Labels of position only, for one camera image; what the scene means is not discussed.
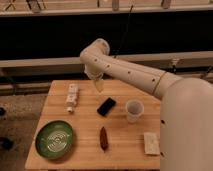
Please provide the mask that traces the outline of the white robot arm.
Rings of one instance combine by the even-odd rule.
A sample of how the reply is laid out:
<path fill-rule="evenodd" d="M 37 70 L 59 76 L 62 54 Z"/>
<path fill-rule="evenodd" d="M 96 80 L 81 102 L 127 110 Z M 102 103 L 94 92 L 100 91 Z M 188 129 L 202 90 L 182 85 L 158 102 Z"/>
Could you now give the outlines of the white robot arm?
<path fill-rule="evenodd" d="M 91 80 L 105 74 L 159 103 L 160 171 L 213 171 L 213 84 L 109 55 L 102 38 L 79 54 Z"/>

